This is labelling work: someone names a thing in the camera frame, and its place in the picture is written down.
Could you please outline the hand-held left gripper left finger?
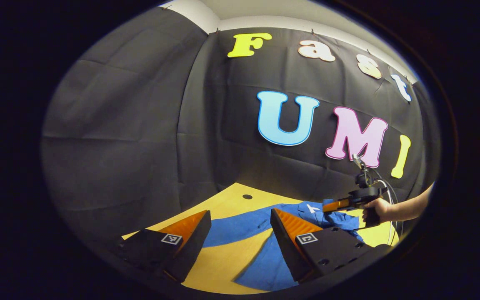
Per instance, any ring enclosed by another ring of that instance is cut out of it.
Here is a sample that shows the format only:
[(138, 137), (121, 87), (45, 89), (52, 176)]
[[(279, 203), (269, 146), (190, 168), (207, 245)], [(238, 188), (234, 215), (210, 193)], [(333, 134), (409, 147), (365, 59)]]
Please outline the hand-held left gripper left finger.
[(155, 277), (183, 283), (211, 229), (203, 210), (160, 230), (143, 229), (117, 243), (117, 256)]

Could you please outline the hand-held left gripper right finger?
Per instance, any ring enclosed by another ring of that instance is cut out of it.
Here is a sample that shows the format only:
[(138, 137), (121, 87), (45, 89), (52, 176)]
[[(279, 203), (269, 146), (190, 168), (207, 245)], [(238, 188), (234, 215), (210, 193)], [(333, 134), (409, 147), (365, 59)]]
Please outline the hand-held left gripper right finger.
[(367, 245), (339, 227), (321, 228), (280, 209), (272, 209), (270, 223), (293, 280), (304, 284), (360, 271), (389, 253), (391, 245)]

